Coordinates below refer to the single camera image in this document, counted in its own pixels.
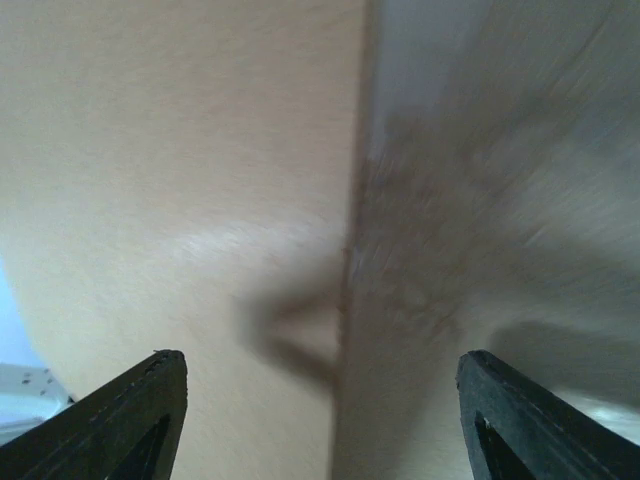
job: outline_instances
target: black plastic part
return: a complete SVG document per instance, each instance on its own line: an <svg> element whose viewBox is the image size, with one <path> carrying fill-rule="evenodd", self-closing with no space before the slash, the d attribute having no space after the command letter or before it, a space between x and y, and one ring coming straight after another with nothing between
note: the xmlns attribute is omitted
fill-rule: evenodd
<svg viewBox="0 0 640 480"><path fill-rule="evenodd" d="M476 480L638 479L640 447L482 350L458 365Z"/></svg>
<svg viewBox="0 0 640 480"><path fill-rule="evenodd" d="M0 448L3 480L165 480L187 410L187 367L159 351Z"/></svg>

